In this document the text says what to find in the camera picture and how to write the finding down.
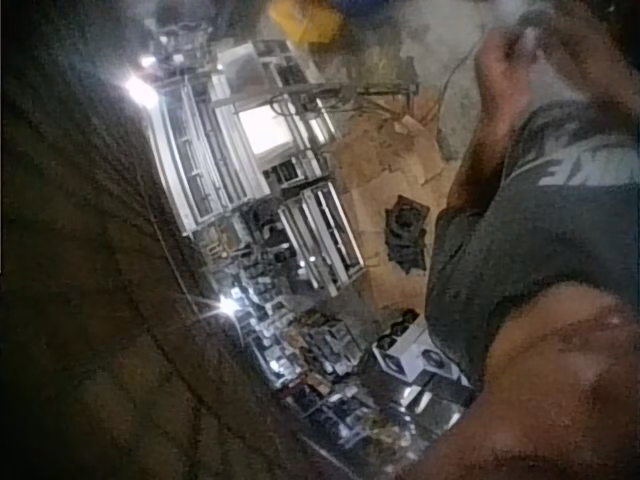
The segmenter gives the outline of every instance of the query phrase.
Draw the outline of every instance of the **metal frame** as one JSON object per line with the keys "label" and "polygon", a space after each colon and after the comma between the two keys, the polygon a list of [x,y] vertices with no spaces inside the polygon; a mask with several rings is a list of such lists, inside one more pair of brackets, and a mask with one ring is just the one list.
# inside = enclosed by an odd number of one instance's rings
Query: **metal frame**
{"label": "metal frame", "polygon": [[[334,203],[338,218],[327,201]],[[303,190],[299,197],[285,202],[278,213],[315,288],[326,288],[336,296],[340,288],[364,271],[362,255],[331,182]],[[352,255],[342,238],[331,235],[340,229],[346,233],[355,258],[349,258]]]}

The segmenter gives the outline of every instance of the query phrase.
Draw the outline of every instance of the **window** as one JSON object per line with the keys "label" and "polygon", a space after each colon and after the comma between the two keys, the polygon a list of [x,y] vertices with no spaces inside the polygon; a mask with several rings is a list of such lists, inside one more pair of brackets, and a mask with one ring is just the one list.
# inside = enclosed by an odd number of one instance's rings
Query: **window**
{"label": "window", "polygon": [[254,154],[261,155],[292,144],[286,120],[269,105],[240,112],[239,116]]}

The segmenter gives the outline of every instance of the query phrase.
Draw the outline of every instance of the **equipment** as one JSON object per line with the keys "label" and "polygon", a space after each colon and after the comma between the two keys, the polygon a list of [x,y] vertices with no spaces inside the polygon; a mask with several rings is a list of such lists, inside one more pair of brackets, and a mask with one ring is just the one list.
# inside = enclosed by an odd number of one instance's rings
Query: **equipment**
{"label": "equipment", "polygon": [[371,348],[382,369],[404,382],[413,382],[426,370],[468,385],[460,369],[431,341],[423,315],[415,318],[415,321],[411,320],[411,316],[405,316],[403,321],[394,324],[378,338]]}

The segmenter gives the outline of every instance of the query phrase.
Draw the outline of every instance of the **person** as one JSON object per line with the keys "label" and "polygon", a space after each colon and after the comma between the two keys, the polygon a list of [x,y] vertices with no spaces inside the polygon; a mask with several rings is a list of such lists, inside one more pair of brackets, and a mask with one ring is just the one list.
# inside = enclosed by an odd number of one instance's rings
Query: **person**
{"label": "person", "polygon": [[[481,114],[437,219],[426,316],[479,392],[402,478],[640,478],[640,82],[579,4],[476,57]],[[524,123],[544,58],[588,101]]]}

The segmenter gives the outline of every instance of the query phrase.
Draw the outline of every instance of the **floor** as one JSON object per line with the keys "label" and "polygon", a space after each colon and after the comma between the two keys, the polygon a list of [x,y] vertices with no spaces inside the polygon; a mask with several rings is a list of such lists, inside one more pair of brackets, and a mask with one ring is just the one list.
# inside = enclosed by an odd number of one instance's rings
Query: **floor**
{"label": "floor", "polygon": [[[312,53],[327,81],[411,81],[414,77],[424,88],[440,91],[455,70],[442,110],[439,142],[447,160],[459,159],[479,108],[472,58],[459,64],[490,19],[489,6],[483,1],[390,0],[373,17],[349,20],[336,44]],[[282,37],[268,15],[262,16],[257,34]]]}
{"label": "floor", "polygon": [[[384,210],[400,194],[428,205],[429,255],[437,212],[475,126],[479,97],[472,53],[489,18],[484,2],[391,0],[373,17],[349,20],[333,45],[307,50],[325,81],[419,82],[422,94],[413,114],[417,120],[447,85],[438,122],[423,122],[417,125],[419,131],[407,135],[399,134],[397,122],[388,119],[350,118],[342,128],[345,138],[334,151],[342,201],[367,266],[355,285],[358,298],[352,298],[350,290],[339,303],[355,305],[357,311],[364,299],[368,308],[374,307],[375,321],[366,327],[353,325],[367,342],[391,321],[389,312],[424,308],[427,272],[405,275],[387,260]],[[283,38],[266,14],[256,34]]]}

